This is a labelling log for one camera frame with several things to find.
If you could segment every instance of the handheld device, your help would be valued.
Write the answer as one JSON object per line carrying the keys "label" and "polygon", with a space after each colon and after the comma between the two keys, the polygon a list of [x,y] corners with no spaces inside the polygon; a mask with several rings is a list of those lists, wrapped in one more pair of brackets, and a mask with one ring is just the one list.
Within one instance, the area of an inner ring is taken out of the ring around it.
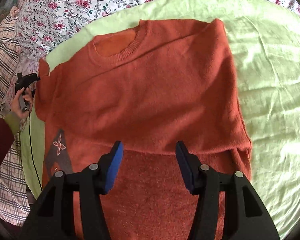
{"label": "handheld device", "polygon": [[[40,77],[38,77],[37,73],[31,73],[26,76],[22,76],[22,73],[17,74],[17,82],[15,83],[15,93],[22,88],[26,88],[30,86],[33,82],[39,81]],[[22,112],[28,111],[29,102],[24,100],[23,97],[19,97],[20,108]]]}

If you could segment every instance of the olive green cuff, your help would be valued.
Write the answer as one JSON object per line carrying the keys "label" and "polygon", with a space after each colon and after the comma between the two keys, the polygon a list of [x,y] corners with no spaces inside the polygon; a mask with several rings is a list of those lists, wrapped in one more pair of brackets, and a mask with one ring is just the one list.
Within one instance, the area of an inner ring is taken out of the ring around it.
{"label": "olive green cuff", "polygon": [[11,129],[13,136],[19,131],[20,129],[20,118],[16,115],[15,112],[10,112],[4,118],[5,122]]}

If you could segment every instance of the ribbed neckline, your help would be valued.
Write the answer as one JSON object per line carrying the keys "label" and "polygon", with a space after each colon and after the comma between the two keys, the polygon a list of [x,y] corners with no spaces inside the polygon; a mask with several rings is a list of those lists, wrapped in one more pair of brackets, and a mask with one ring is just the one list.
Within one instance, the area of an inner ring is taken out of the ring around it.
{"label": "ribbed neckline", "polygon": [[[102,37],[95,36],[93,40],[88,44],[88,54],[90,60],[92,60],[96,65],[116,65],[116,63],[119,63],[123,61],[124,59],[128,58],[130,55],[132,55],[137,48],[139,47],[140,43],[144,40],[147,34],[148,29],[148,21],[142,21],[140,20],[139,25],[130,28],[124,31],[119,32],[120,34],[127,32],[129,30],[135,31],[137,34],[135,36],[135,39],[121,52],[111,55],[111,56],[103,56],[100,55],[97,50],[95,44],[97,44],[99,41],[102,40]],[[110,38],[112,36],[115,36],[118,33],[112,33],[107,37]]]}

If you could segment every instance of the plaid fabric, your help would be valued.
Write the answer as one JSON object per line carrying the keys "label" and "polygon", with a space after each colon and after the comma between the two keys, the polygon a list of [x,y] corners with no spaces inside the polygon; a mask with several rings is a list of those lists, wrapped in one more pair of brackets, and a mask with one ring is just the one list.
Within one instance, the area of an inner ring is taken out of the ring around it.
{"label": "plaid fabric", "polygon": [[[3,116],[2,100],[19,61],[20,46],[14,33],[17,17],[12,17],[13,14],[11,10],[10,15],[0,23],[0,118]],[[0,218],[21,226],[29,211],[26,181],[21,165],[20,139],[17,134],[0,166]]]}

